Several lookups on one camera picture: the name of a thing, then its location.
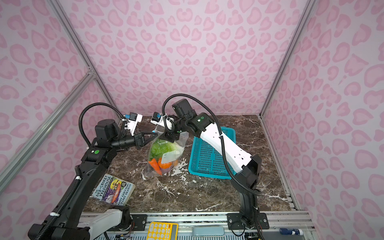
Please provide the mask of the orange toy pumpkin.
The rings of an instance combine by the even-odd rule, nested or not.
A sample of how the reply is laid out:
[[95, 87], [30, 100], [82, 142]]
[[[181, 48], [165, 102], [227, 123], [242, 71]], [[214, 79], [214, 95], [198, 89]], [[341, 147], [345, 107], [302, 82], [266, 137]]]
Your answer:
[[173, 162], [163, 163], [162, 158], [159, 158], [158, 165], [161, 170], [167, 170], [170, 169], [174, 164]]

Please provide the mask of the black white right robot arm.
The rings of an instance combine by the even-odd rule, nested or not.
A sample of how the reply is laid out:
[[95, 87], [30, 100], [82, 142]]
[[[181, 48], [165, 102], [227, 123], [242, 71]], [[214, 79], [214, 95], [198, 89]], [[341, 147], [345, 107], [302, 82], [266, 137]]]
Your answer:
[[159, 114], [166, 140], [177, 140], [179, 134], [188, 132], [200, 138], [221, 154], [231, 184], [240, 195], [241, 222], [247, 229], [260, 229], [257, 189], [262, 168], [262, 159], [251, 155], [235, 144], [222, 131], [220, 121], [214, 112], [193, 96], [175, 94], [168, 97]]

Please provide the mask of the green toy cabbage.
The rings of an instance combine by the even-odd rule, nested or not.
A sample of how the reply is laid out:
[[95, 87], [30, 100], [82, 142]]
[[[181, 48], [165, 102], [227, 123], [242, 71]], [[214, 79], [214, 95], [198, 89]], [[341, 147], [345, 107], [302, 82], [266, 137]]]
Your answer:
[[176, 158], [178, 158], [184, 151], [184, 148], [177, 143], [171, 143], [165, 140], [156, 139], [150, 148], [148, 159], [159, 160], [163, 154], [176, 151]]

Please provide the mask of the teal plastic basket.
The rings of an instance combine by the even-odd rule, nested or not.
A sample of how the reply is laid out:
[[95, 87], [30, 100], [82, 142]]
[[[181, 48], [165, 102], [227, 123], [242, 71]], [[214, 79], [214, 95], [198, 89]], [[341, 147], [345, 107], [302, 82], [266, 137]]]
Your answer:
[[207, 142], [194, 137], [189, 172], [192, 175], [213, 179], [230, 180], [222, 155]]

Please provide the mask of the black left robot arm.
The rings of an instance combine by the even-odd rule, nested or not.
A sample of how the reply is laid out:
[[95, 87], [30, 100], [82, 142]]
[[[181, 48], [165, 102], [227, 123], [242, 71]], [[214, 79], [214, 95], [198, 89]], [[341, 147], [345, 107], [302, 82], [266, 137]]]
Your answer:
[[104, 176], [119, 150], [131, 147], [140, 149], [158, 135], [143, 133], [122, 137], [120, 129], [112, 119], [99, 121], [95, 127], [96, 137], [75, 166], [76, 176], [68, 190], [46, 217], [42, 224], [34, 224], [28, 232], [31, 240], [91, 240], [113, 228], [127, 229], [132, 218], [127, 207], [115, 207], [112, 216], [105, 217], [101, 226], [79, 227], [83, 209], [99, 179]]

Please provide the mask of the clear zip top bag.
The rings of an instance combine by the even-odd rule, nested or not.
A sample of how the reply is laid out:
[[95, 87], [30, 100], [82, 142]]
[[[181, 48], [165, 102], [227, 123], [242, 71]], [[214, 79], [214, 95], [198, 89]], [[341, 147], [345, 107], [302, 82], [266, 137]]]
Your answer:
[[[157, 126], [155, 128], [155, 130], [153, 131], [154, 133], [158, 133], [159, 134], [159, 136], [156, 139], [160, 139], [160, 137], [162, 136], [164, 131], [165, 131], [165, 128], [163, 128], [161, 126]], [[185, 150], [185, 146], [186, 146], [186, 142], [187, 142], [188, 138], [189, 138], [189, 133], [188, 132], [181, 133], [179, 140], [174, 141], [174, 143], [177, 143], [178, 145], [183, 147], [184, 150]], [[176, 156], [177, 156], [176, 155], [176, 151], [163, 154], [163, 157], [162, 157], [163, 163], [173, 162], [174, 165], [170, 169], [162, 170], [162, 176], [166, 175], [167, 173], [170, 173], [171, 170], [179, 164], [179, 160], [181, 159], [183, 153], [178, 158], [176, 158]], [[145, 170], [145, 176], [146, 177], [159, 177], [160, 175], [158, 175], [155, 172], [155, 170], [153, 170], [153, 168], [149, 164], [149, 161], [150, 160], [148, 159], [146, 170]]]

